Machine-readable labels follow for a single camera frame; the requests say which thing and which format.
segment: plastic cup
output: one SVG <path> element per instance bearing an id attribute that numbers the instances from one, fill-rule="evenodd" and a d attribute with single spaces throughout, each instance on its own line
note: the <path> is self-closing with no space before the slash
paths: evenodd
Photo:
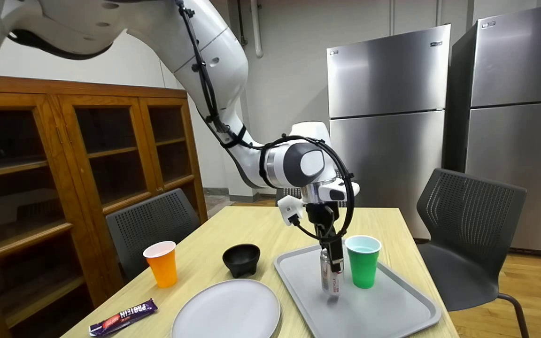
<path id="1" fill-rule="evenodd" d="M 174 262 L 176 245 L 170 241 L 155 243 L 142 250 L 142 258 L 149 266 L 149 271 L 155 279 L 157 288 L 170 288 L 176 284 L 176 262 Z"/>
<path id="2" fill-rule="evenodd" d="M 373 237 L 345 239 L 352 286 L 369 290 L 375 284 L 381 243 Z"/>

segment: black chair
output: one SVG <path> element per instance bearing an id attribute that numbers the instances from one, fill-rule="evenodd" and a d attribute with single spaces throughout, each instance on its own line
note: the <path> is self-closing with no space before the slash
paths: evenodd
<path id="1" fill-rule="evenodd" d="M 180 243 L 196 228 L 181 190 L 172 190 L 104 217 L 125 279 L 146 269 L 142 250 L 159 241 Z"/>
<path id="2" fill-rule="evenodd" d="M 416 211 L 431 241 L 418 252 L 448 312 L 493 299 L 514 307 L 520 335 L 527 337 L 521 307 L 499 294 L 497 275 L 510 250 L 525 192 L 512 187 L 435 170 Z"/>

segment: table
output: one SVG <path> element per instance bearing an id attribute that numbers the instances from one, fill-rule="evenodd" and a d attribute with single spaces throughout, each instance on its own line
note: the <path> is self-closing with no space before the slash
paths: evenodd
<path id="1" fill-rule="evenodd" d="M 354 209 L 347 235 L 377 237 L 382 243 L 379 262 L 441 309 L 441 322 L 418 333 L 418 337 L 458 337 L 397 209 Z M 63 337 L 87 337 L 89 324 L 148 299 L 153 299 L 157 305 L 157 314 L 119 331 L 116 338 L 138 335 L 151 338 L 168 337 L 176 314 L 191 297 L 208 286 L 230 281 L 228 271 L 221 264 L 221 254 L 240 243 L 253 243 L 260 249 L 257 273 L 251 279 L 270 288 L 281 305 L 277 337 L 309 337 L 272 264 L 285 252 L 313 247 L 315 241 L 296 228 L 287 228 L 275 207 L 223 209 L 178 245 L 178 284 L 174 288 L 157 290 L 151 273 L 146 269 Z"/>

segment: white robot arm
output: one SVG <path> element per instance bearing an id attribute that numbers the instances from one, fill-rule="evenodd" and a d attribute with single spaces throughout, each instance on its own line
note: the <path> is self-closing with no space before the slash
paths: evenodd
<path id="1" fill-rule="evenodd" d="M 298 226 L 305 205 L 315 239 L 339 271 L 339 239 L 347 230 L 358 187 L 328 147 L 324 125 L 296 125 L 275 143 L 258 145 L 234 113 L 247 80 L 247 61 L 208 0 L 0 0 L 3 38 L 61 59 L 84 61 L 104 53 L 118 35 L 144 42 L 174 74 L 202 121 L 228 153 L 247 187 L 298 189 L 302 204 L 279 204 Z M 349 205 L 334 232 L 335 204 Z"/>

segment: stainless steel refrigerator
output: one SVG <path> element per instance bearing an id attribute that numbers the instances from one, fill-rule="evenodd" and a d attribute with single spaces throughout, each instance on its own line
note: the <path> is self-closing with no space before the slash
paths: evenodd
<path id="1" fill-rule="evenodd" d="M 525 189 L 512 249 L 541 252 L 541 8 L 476 21 L 450 80 L 448 166 Z"/>
<path id="2" fill-rule="evenodd" d="M 360 183 L 356 205 L 397 207 L 426 239 L 414 205 L 442 157 L 450 27 L 326 50 L 330 140 Z"/>

